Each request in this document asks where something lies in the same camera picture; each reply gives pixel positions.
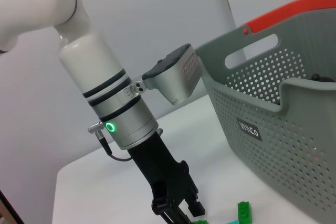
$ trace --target black cable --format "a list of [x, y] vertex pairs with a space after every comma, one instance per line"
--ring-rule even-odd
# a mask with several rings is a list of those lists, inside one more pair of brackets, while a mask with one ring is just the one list
[[116, 161], [120, 161], [120, 162], [127, 162], [127, 161], [130, 161], [130, 160], [132, 160], [132, 158], [130, 157], [130, 158], [125, 158], [125, 159], [123, 159], [123, 158], [118, 158], [118, 157], [115, 157], [115, 156], [113, 156], [112, 154], [111, 155], [109, 155], [111, 158], [113, 158], [114, 160], [116, 160]]
[[113, 156], [112, 155], [112, 150], [111, 150], [111, 148], [110, 148], [110, 146], [109, 146], [109, 144], [108, 144], [108, 142], [107, 142], [107, 140], [106, 140], [105, 137], [99, 139], [99, 143], [101, 144], [101, 146], [103, 146], [106, 154], [108, 156], [110, 156], [111, 158], [113, 158], [114, 160], [120, 161], [120, 162], [127, 162], [127, 161], [132, 160], [131, 157], [130, 158], [118, 158], [118, 157]]

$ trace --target basket handle hole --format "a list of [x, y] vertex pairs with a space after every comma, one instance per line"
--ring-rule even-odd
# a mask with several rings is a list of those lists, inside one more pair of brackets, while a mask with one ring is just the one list
[[241, 50], [238, 50], [225, 58], [225, 66], [229, 69], [235, 68], [254, 57], [263, 54], [273, 48], [279, 43], [278, 36], [275, 34], [269, 35], [257, 42], [254, 42]]

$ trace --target green lego brick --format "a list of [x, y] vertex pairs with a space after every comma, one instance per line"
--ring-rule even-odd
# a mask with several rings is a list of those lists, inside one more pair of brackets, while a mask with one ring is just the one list
[[206, 220], [199, 220], [199, 221], [193, 222], [193, 224], [209, 224], [209, 222], [207, 222]]
[[249, 202], [238, 204], [238, 221], [239, 224], [252, 224], [251, 208]]

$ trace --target basket handle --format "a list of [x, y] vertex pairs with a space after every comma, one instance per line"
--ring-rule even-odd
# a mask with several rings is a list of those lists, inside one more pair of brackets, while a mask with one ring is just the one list
[[[199, 47], [196, 53], [201, 58], [211, 77], [217, 82], [223, 83], [220, 81], [223, 78], [223, 70], [228, 70], [224, 63], [226, 57], [272, 34], [275, 34], [272, 28], [253, 34], [249, 26], [245, 25]], [[276, 47], [279, 47], [281, 45], [281, 39], [278, 35], [277, 37], [278, 45], [276, 45]]]

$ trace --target basket label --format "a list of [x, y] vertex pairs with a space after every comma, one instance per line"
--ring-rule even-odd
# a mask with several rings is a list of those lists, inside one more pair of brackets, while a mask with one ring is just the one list
[[239, 128], [241, 131], [245, 132], [247, 135], [254, 137], [257, 140], [262, 141], [261, 135], [260, 135], [260, 132], [257, 126], [250, 124], [248, 122], [245, 122], [239, 118], [237, 118], [237, 121], [238, 121]]

